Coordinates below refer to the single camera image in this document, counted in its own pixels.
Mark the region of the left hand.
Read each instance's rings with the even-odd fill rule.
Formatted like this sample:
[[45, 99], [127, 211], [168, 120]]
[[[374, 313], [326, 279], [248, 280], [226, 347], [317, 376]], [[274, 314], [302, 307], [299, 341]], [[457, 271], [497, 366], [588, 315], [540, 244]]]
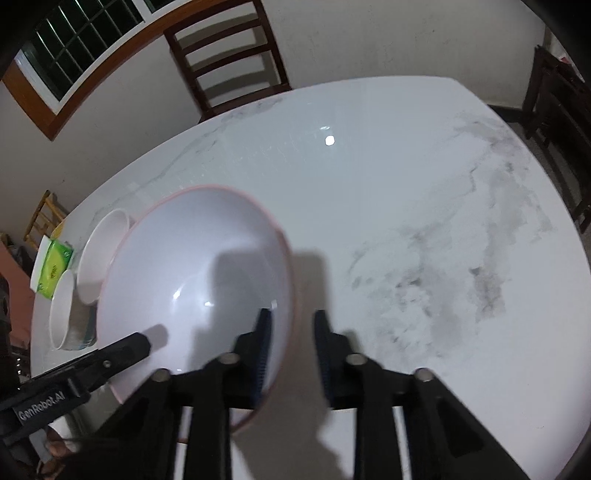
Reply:
[[82, 436], [62, 437], [52, 427], [47, 427], [44, 446], [49, 453], [49, 459], [41, 462], [37, 468], [38, 479], [55, 479], [69, 462], [69, 458], [76, 455], [85, 440]]

